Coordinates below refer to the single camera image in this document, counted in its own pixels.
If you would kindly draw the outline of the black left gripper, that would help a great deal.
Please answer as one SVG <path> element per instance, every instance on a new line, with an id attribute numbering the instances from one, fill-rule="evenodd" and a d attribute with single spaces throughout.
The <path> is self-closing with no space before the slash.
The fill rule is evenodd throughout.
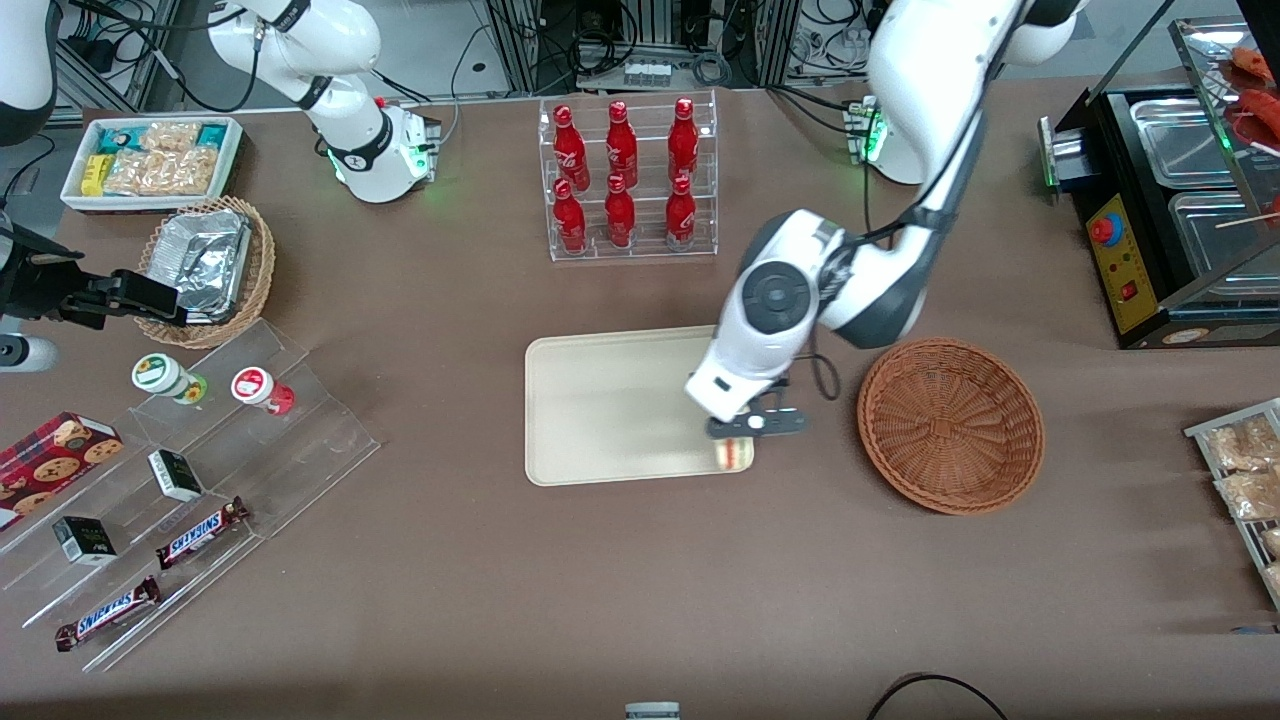
<path id="1" fill-rule="evenodd" d="M 790 372 L 783 372 L 758 396 L 751 398 L 744 411 L 748 414 L 791 413 L 794 406 L 786 400 L 790 387 Z"/>

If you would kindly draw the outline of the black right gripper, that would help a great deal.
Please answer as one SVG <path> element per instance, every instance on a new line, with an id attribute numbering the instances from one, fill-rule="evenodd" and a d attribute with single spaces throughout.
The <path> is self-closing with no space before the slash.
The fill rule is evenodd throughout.
<path id="1" fill-rule="evenodd" d="M 26 228 L 3 229 L 3 314 L 101 331 L 108 316 L 134 316 L 163 325 L 188 325 L 178 291 L 137 272 L 118 270 L 118 300 L 101 290 L 105 275 L 83 272 L 84 254 Z"/>

